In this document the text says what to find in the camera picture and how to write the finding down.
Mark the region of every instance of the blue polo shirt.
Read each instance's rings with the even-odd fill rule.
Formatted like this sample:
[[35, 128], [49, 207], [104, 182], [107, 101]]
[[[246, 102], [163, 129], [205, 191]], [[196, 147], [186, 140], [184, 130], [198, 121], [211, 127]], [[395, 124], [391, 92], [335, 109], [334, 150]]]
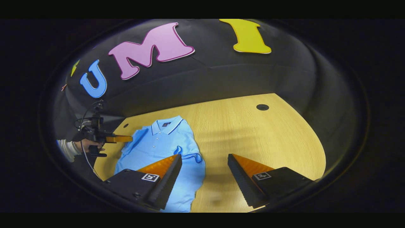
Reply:
[[182, 166], [162, 212], [190, 212], [196, 191], [203, 184], [205, 161], [187, 121], [177, 116], [156, 120], [132, 135], [122, 149], [114, 174], [124, 169], [138, 170], [154, 162], [181, 154]]

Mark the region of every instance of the pink letter m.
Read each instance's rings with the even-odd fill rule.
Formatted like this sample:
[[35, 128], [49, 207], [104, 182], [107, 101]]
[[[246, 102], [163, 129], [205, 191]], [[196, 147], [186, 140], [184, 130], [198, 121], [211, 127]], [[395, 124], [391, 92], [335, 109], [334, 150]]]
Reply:
[[150, 30], [142, 44], [123, 42], [113, 48], [108, 55], [114, 55], [122, 71], [121, 79], [130, 79], [139, 72], [139, 67], [132, 66], [128, 59], [145, 67], [150, 67], [152, 65], [153, 47], [156, 47], [159, 52], [156, 57], [159, 62], [167, 62], [191, 55], [194, 48], [186, 46], [181, 40], [175, 30], [177, 25], [177, 22], [173, 22]]

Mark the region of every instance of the black wall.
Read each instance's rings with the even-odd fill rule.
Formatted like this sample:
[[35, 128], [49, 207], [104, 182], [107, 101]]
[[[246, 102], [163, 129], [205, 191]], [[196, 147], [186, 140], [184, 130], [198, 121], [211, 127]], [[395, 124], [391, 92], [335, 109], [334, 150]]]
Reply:
[[[107, 79], [107, 91], [101, 97], [107, 102], [103, 112], [116, 116], [109, 130], [114, 130], [123, 117], [204, 101], [276, 93], [314, 129], [324, 147], [328, 171], [345, 154], [355, 151], [365, 134], [365, 100], [356, 77], [346, 66], [280, 23], [252, 21], [261, 25], [258, 29], [272, 49], [270, 54], [233, 50], [237, 43], [235, 32], [218, 19], [157, 19], [129, 26], [103, 42], [88, 45], [86, 52], [76, 53], [67, 61], [80, 59], [72, 77], [71, 65], [64, 66], [67, 72], [62, 77], [67, 78], [68, 86], [59, 95], [66, 96], [72, 111], [82, 115], [95, 99], [79, 81], [97, 59]], [[121, 80], [121, 70], [108, 52], [124, 41], [142, 43], [151, 29], [170, 22], [179, 23], [178, 35], [196, 51], [187, 57], [158, 62], [155, 49], [151, 67], [133, 62], [140, 72]], [[97, 85], [91, 73], [88, 78]]]
[[[2, 212], [121, 211], [93, 197], [95, 192], [79, 187], [86, 183], [69, 179], [65, 170], [57, 168], [47, 154], [52, 152], [47, 150], [53, 142], [51, 131], [44, 133], [39, 127], [53, 125], [39, 102], [48, 80], [56, 83], [51, 77], [54, 67], [90, 37], [121, 22], [0, 20], [4, 51]], [[352, 166], [335, 175], [323, 191], [318, 189], [312, 198], [286, 211], [404, 212], [404, 20], [283, 22], [348, 62], [364, 84], [371, 112], [367, 141]], [[27, 61], [20, 61], [22, 56]]]

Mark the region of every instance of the shirt sleeve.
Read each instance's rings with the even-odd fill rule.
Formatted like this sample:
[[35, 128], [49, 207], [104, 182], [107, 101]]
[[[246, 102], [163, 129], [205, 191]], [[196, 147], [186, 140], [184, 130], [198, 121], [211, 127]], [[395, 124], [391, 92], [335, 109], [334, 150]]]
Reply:
[[146, 135], [149, 131], [147, 127], [142, 127], [141, 130], [136, 130], [135, 133], [132, 135], [132, 141], [127, 142], [124, 144], [121, 152], [122, 155], [127, 155], [131, 150], [138, 145], [138, 143], [142, 140], [142, 138]]
[[69, 162], [75, 161], [75, 156], [80, 155], [81, 151], [76, 148], [73, 142], [68, 142], [66, 139], [56, 140], [62, 153]]
[[182, 159], [194, 158], [197, 163], [200, 163], [203, 158], [201, 157], [198, 145], [194, 140], [194, 134], [191, 127], [186, 120], [183, 120], [179, 127], [177, 135], [178, 146], [173, 154], [181, 154]]

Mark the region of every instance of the hand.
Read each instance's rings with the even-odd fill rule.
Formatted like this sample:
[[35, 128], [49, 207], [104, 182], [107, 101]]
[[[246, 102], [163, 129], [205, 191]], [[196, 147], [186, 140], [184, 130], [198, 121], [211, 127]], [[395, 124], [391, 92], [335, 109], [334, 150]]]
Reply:
[[[76, 146], [79, 150], [82, 150], [82, 149], [81, 149], [80, 142], [74, 142], [74, 143], [75, 143], [75, 146]], [[97, 146], [100, 151], [105, 151], [104, 148], [101, 148], [103, 145], [100, 144], [100, 143], [98, 143], [98, 142], [94, 142], [94, 141], [91, 141], [91, 140], [88, 140], [88, 139], [83, 139], [83, 140], [81, 141], [81, 143], [83, 144], [83, 148], [84, 148], [84, 151], [85, 151], [86, 153], [89, 152], [89, 146]]]

